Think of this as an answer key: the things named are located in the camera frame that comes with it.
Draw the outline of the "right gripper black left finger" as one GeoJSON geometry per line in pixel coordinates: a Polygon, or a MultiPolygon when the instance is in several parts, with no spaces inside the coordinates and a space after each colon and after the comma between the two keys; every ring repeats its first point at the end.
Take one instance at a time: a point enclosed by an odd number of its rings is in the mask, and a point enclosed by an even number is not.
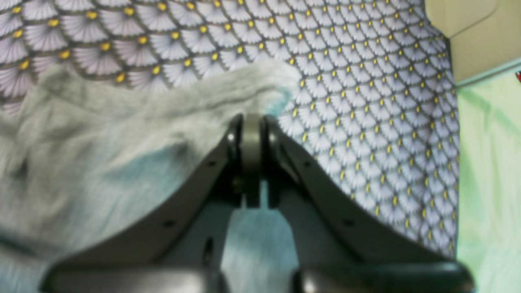
{"type": "Polygon", "coordinates": [[[220,266],[230,217],[260,206],[261,118],[238,115],[163,204],[52,266],[45,293],[228,293],[220,266]]]}

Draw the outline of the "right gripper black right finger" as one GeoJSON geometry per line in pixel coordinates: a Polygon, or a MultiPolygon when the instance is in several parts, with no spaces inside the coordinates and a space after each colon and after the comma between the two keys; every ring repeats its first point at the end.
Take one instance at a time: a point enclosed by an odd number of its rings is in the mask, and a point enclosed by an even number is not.
{"type": "Polygon", "coordinates": [[[260,121],[267,204],[289,223],[298,267],[292,293],[473,293],[460,262],[413,242],[370,215],[277,121],[260,121]]]}

